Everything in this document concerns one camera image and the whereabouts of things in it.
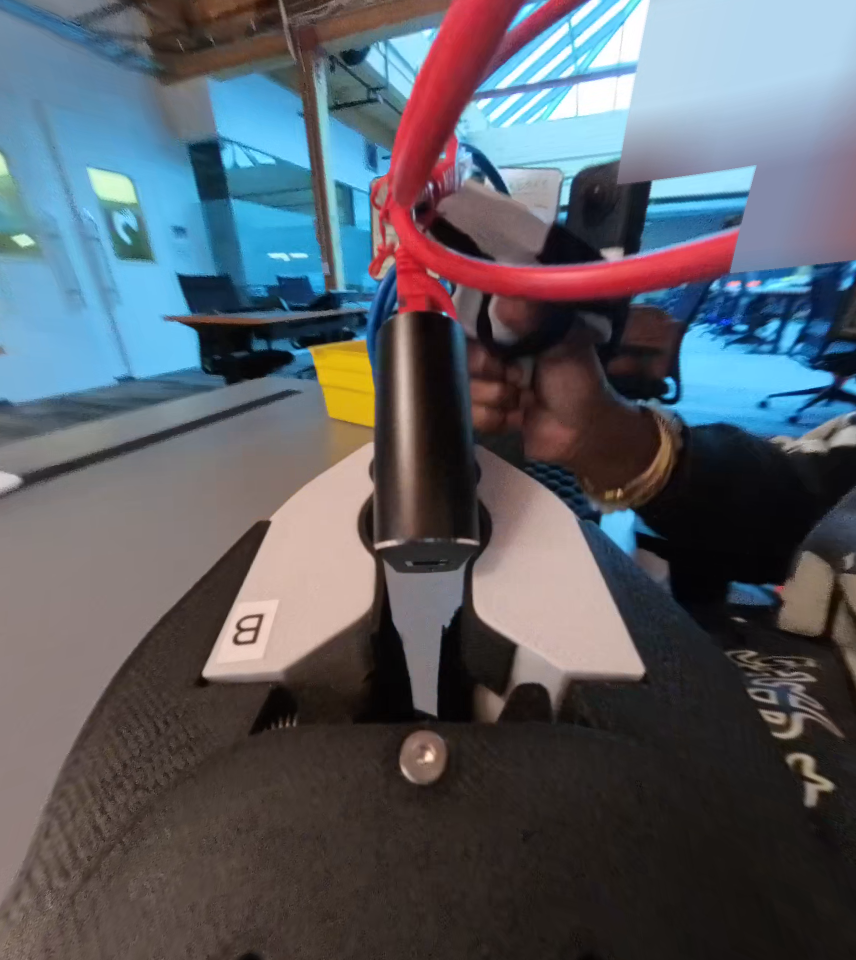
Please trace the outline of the handwritten whiteboard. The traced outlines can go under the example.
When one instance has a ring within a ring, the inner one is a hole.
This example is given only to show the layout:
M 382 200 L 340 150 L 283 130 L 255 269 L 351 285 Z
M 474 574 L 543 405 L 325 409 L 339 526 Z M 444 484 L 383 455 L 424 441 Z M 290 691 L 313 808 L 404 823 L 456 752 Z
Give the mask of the handwritten whiteboard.
M 547 225 L 557 221 L 565 182 L 561 169 L 503 167 L 499 172 L 512 199 Z

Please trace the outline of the black office chair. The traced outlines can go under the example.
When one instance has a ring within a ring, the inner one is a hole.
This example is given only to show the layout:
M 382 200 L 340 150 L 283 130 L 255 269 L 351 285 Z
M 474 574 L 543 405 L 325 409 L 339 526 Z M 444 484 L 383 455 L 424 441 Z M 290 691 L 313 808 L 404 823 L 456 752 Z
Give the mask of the black office chair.
M 273 311 L 247 309 L 226 273 L 178 273 L 177 282 L 189 309 L 182 324 L 194 330 L 203 372 L 228 386 L 266 378 L 295 360 L 290 349 L 273 346 Z
M 757 407 L 767 409 L 772 401 L 805 398 L 806 402 L 787 416 L 787 422 L 795 425 L 806 411 L 819 405 L 842 403 L 856 409 L 856 393 L 845 387 L 846 383 L 856 378 L 856 340 L 824 341 L 818 352 L 807 358 L 806 363 L 814 372 L 830 375 L 829 382 L 818 388 L 770 393 L 758 401 Z
M 333 310 L 341 306 L 338 293 L 318 292 L 306 275 L 278 275 L 274 294 L 290 311 Z

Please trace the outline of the person's right hand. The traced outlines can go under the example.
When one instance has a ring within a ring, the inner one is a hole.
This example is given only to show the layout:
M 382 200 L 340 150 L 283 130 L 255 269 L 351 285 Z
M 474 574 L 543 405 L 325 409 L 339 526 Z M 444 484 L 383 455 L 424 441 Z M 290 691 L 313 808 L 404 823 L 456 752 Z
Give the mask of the person's right hand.
M 472 424 L 482 436 L 508 435 L 525 455 L 562 467 L 597 494 L 626 489 L 658 461 L 655 415 L 627 402 L 602 369 L 595 332 L 582 319 L 523 366 L 466 343 Z

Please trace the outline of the person's dark printed hoodie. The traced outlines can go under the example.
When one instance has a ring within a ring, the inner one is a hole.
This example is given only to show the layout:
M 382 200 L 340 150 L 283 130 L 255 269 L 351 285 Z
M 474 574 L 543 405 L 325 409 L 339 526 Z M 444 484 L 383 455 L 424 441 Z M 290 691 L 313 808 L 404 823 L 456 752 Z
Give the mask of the person's dark printed hoodie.
M 856 486 L 807 534 L 777 609 L 722 634 L 819 835 L 856 895 Z

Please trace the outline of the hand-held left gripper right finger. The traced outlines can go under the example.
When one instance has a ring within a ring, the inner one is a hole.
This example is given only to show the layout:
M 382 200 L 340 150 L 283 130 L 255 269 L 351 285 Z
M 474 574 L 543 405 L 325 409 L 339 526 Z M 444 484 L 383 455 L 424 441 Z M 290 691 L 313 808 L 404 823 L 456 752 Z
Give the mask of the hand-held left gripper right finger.
M 489 536 L 466 580 L 465 667 L 484 686 L 637 682 L 645 667 L 576 514 L 477 446 Z

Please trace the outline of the wooden post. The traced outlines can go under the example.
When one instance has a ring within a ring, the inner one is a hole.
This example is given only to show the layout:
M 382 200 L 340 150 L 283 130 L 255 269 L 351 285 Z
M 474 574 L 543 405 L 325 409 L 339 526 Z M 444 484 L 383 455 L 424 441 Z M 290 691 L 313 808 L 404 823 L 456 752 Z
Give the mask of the wooden post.
M 294 50 L 309 152 L 315 232 L 325 290 L 333 292 L 344 289 L 346 279 L 338 194 L 331 165 L 328 56 L 311 27 L 296 32 Z

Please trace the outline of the yellow plastic bin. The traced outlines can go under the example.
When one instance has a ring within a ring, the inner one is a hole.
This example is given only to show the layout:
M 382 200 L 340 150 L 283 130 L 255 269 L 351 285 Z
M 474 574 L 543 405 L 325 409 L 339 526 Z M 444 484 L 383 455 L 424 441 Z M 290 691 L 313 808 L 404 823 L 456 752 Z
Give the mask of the yellow plastic bin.
M 363 340 L 332 342 L 310 348 L 326 413 L 332 420 L 373 428 L 373 367 Z

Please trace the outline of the black ethernet hub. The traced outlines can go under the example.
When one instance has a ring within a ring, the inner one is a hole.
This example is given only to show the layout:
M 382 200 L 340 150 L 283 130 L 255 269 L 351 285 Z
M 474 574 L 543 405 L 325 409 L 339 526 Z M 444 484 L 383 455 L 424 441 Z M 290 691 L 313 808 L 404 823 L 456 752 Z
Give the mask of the black ethernet hub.
M 372 544 L 400 574 L 459 570 L 481 547 L 465 334 L 431 311 L 376 341 Z

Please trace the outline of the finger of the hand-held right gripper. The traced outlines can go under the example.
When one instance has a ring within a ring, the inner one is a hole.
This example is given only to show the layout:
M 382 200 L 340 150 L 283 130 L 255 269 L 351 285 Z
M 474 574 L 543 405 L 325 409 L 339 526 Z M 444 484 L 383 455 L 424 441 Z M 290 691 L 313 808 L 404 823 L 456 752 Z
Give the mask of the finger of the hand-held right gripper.
M 470 178 L 435 212 L 493 260 L 538 260 L 550 226 L 520 201 Z

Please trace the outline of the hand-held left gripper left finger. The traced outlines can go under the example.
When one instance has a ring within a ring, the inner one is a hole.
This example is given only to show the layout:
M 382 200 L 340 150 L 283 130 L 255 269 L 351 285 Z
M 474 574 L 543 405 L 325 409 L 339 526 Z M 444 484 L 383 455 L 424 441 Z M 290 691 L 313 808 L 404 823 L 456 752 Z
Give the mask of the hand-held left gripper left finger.
M 209 683 L 361 686 L 372 668 L 377 562 L 362 534 L 369 442 L 284 502 L 202 671 Z

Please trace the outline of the wooden table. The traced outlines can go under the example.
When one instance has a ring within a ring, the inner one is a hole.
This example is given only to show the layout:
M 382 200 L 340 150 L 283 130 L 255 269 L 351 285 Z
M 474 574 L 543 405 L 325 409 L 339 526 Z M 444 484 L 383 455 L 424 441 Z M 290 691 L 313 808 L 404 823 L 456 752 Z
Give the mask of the wooden table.
M 234 314 L 168 315 L 164 320 L 193 330 L 203 353 L 252 352 L 255 341 L 272 344 L 308 339 L 325 342 L 347 330 L 361 330 L 367 306 L 345 304 L 320 311 L 248 311 Z

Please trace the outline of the person's right forearm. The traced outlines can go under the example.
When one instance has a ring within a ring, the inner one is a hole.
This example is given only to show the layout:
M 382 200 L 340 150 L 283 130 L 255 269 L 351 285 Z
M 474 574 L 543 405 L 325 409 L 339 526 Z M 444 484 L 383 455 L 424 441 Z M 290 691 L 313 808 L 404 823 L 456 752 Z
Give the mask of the person's right forearm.
M 856 411 L 788 442 L 686 426 L 669 480 L 637 514 L 691 609 L 722 603 L 732 582 L 785 583 L 807 535 L 855 489 Z

